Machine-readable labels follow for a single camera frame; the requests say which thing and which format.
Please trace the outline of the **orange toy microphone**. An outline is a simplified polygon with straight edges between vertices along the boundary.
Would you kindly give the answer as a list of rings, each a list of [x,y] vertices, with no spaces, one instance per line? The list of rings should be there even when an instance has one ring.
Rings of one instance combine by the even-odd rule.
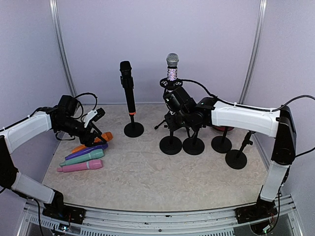
[[[105,133],[102,134],[102,136],[103,136],[103,138],[104,138],[107,142],[108,142],[108,141],[111,141],[111,140],[113,139],[113,134],[112,134],[111,132],[105,132]],[[74,149],[71,151],[71,153],[73,154],[73,153],[79,152],[79,151],[81,151],[81,150],[84,150],[84,149],[86,149],[86,148],[87,148],[87,147],[86,147],[85,145],[80,145],[80,146],[74,148]]]

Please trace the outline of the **pink toy microphone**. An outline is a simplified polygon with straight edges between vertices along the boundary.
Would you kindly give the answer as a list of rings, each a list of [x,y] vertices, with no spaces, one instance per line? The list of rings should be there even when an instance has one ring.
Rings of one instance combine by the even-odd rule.
[[[58,167],[57,172],[68,173],[68,172],[76,172],[76,171],[84,171],[84,170],[96,170],[102,167],[103,167],[103,161],[100,159],[95,159],[95,160],[90,160],[83,163]]]

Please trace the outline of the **mint green toy microphone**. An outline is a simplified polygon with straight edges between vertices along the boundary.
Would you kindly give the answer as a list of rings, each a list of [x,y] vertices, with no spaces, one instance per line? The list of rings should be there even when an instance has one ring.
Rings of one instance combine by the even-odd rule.
[[[63,166],[78,164],[78,163],[82,163],[82,162],[87,162],[90,160],[102,158],[103,156],[104,156],[103,149],[96,149],[96,150],[93,150],[87,154],[83,154],[83,155],[71,158],[69,160],[66,160],[66,161],[60,163],[59,166],[63,167]]]

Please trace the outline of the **black wireless microphone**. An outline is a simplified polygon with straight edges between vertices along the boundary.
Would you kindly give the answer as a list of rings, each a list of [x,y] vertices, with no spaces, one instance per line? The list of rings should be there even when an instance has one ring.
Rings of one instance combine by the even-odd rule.
[[[126,102],[128,107],[128,112],[130,115],[136,114],[135,101],[134,101],[134,83],[131,74],[131,65],[129,61],[120,62],[120,72],[121,72],[121,84],[125,90]]]

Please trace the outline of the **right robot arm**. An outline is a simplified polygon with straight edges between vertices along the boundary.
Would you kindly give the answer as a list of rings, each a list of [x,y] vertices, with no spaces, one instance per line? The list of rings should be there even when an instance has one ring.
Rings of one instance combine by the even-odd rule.
[[[195,102],[185,91],[181,79],[160,80],[163,99],[168,107],[164,117],[170,134],[159,144],[163,153],[174,155],[185,151],[199,155],[204,143],[199,130],[208,126],[234,127],[247,130],[243,145],[251,143],[253,133],[274,138],[274,147],[268,174],[254,205],[235,210],[238,223],[247,223],[276,215],[280,212],[279,192],[285,183],[290,166],[297,157],[296,130],[287,104],[279,108],[259,108],[229,103],[209,94]]]

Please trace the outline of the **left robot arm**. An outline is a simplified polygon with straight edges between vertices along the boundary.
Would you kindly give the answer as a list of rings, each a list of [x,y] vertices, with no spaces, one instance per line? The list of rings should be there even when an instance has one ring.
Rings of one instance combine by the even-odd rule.
[[[105,115],[105,111],[94,108],[84,116],[84,120],[80,120],[74,115],[81,105],[77,97],[63,95],[54,107],[37,108],[25,119],[0,131],[1,187],[20,197],[44,203],[45,214],[50,217],[63,219],[70,214],[68,206],[63,202],[63,194],[19,172],[10,155],[19,146],[49,130],[67,133],[72,138],[78,137],[80,143],[88,148],[96,146],[96,138],[105,144],[107,141],[95,125]]]

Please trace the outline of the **purple toy microphone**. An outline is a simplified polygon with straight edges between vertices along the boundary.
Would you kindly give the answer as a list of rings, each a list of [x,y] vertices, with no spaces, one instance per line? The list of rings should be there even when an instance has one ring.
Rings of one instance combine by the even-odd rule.
[[[85,147],[84,145],[81,145],[79,147],[76,147],[75,149],[73,149],[71,151],[71,154],[69,154],[68,156],[65,157],[65,160],[69,160],[87,153],[90,153],[93,150],[97,150],[97,149],[102,149],[105,150],[106,148],[108,148],[108,144],[100,144],[100,145],[96,145],[93,147]]]

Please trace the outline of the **short black microphone stand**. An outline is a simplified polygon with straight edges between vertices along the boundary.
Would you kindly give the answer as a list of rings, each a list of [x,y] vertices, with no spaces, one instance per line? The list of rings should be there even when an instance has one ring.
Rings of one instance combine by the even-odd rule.
[[[227,153],[232,148],[231,141],[226,137],[229,127],[225,127],[222,136],[216,136],[211,141],[211,147],[218,153]]]

